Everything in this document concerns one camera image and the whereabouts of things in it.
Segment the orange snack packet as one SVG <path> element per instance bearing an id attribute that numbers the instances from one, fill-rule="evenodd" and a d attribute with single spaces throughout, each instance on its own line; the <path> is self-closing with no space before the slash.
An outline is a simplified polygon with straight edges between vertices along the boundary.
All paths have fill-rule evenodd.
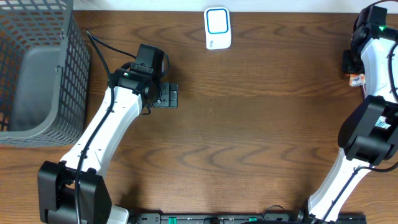
<path id="1" fill-rule="evenodd" d="M 349 74 L 349 86 L 356 87 L 365 85 L 365 75 L 364 74 Z"/>

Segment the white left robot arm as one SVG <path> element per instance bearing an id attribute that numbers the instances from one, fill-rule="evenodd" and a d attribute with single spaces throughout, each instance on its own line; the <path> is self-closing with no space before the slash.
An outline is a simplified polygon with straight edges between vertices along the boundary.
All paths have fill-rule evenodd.
<path id="1" fill-rule="evenodd" d="M 178 86 L 162 82 L 169 58 L 142 44 L 134 62 L 110 75 L 101 106 L 76 144 L 59 162 L 38 171 L 43 223 L 127 223 L 130 212 L 114 205 L 105 184 L 109 164 L 127 128 L 147 108 L 176 108 Z"/>

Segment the white barcode scanner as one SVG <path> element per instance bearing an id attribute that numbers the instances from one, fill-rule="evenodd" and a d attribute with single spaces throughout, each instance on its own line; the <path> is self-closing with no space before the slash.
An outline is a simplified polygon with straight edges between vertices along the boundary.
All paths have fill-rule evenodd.
<path id="1" fill-rule="evenodd" d="M 230 13 L 226 7 L 209 7 L 203 13 L 206 48 L 208 50 L 227 49 L 231 46 Z"/>

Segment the grey plastic mesh basket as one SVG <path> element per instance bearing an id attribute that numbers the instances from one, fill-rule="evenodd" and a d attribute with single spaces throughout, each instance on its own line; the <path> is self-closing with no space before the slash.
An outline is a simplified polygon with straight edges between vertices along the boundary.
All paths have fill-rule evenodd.
<path id="1" fill-rule="evenodd" d="M 1 1 L 1 144 L 76 142 L 89 74 L 90 53 L 72 1 Z"/>

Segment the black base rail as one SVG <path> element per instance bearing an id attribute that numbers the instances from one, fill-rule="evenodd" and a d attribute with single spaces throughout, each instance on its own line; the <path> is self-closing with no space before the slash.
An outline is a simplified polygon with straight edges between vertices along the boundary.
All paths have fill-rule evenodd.
<path id="1" fill-rule="evenodd" d="M 241 223 L 300 223 L 288 213 L 262 214 L 159 214 L 137 213 L 128 224 L 241 224 Z"/>

